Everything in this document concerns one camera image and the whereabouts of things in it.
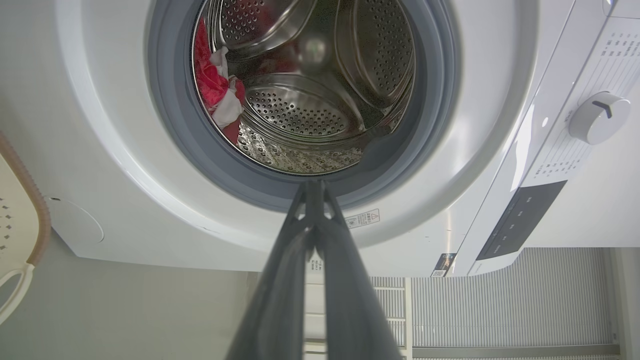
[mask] black touch panel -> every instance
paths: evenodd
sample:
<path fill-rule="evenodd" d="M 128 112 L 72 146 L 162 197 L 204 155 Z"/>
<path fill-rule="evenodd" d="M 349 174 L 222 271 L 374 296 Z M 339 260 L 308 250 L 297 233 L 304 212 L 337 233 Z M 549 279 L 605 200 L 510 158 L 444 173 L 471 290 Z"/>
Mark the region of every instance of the black touch panel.
<path fill-rule="evenodd" d="M 520 250 L 564 184 L 566 181 L 516 190 L 476 260 L 495 258 Z"/>

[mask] barcode sticker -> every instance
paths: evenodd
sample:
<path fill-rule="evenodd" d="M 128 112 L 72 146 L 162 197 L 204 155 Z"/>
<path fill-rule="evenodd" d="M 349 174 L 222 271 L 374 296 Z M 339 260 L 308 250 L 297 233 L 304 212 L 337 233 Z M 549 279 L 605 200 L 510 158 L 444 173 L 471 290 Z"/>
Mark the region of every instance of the barcode sticker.
<path fill-rule="evenodd" d="M 442 254 L 436 263 L 436 267 L 431 273 L 431 277 L 444 277 L 449 271 L 449 267 L 453 263 L 453 259 L 456 258 L 455 254 Z"/>

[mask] warning label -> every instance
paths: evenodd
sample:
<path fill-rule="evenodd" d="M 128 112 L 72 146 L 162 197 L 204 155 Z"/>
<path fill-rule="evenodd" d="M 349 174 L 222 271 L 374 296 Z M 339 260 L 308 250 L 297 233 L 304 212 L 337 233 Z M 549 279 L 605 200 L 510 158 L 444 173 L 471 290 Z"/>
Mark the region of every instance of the warning label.
<path fill-rule="evenodd" d="M 352 217 L 344 218 L 347 222 L 347 227 L 353 229 L 354 227 L 360 227 L 364 225 L 373 224 L 380 221 L 380 210 L 375 209 L 367 211 L 366 213 L 357 214 Z"/>

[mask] basket handle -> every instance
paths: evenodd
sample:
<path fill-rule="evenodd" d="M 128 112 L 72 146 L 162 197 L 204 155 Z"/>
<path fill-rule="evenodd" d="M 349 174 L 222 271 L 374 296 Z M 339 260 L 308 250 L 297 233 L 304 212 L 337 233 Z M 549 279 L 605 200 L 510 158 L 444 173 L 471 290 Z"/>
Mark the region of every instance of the basket handle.
<path fill-rule="evenodd" d="M 29 289 L 29 285 L 31 284 L 31 280 L 33 278 L 33 269 L 34 266 L 32 264 L 25 264 L 25 266 L 21 269 L 15 269 L 9 271 L 4 277 L 0 279 L 0 286 L 6 283 L 9 279 L 11 279 L 14 275 L 20 274 L 20 281 L 18 285 L 15 287 L 13 293 L 9 296 L 9 299 L 0 307 L 0 324 L 2 324 L 8 317 L 11 315 L 13 310 L 18 307 L 20 301 L 27 293 Z"/>

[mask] white dial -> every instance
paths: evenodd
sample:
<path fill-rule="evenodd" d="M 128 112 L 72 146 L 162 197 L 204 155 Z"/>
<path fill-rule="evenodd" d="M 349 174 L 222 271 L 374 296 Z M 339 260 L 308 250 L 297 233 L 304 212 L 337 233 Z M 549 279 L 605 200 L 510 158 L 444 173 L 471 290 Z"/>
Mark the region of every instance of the white dial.
<path fill-rule="evenodd" d="M 595 145 L 613 136 L 631 111 L 627 99 L 599 92 L 580 105 L 569 123 L 569 135 Z"/>

